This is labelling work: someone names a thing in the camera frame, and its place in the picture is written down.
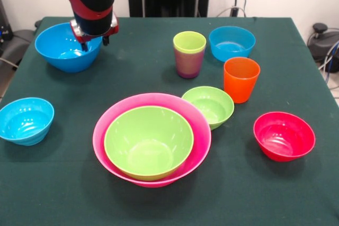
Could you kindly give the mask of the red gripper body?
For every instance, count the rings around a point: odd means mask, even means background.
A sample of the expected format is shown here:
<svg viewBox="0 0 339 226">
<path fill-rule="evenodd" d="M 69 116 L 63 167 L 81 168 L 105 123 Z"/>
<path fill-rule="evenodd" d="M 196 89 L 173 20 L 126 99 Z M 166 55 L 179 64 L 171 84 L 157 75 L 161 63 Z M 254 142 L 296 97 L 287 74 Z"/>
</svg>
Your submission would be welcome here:
<svg viewBox="0 0 339 226">
<path fill-rule="evenodd" d="M 70 21 L 70 27 L 79 43 L 102 38 L 104 35 L 110 37 L 119 31 L 118 19 L 113 12 L 98 20 L 87 20 L 75 15 L 75 18 Z"/>
</svg>

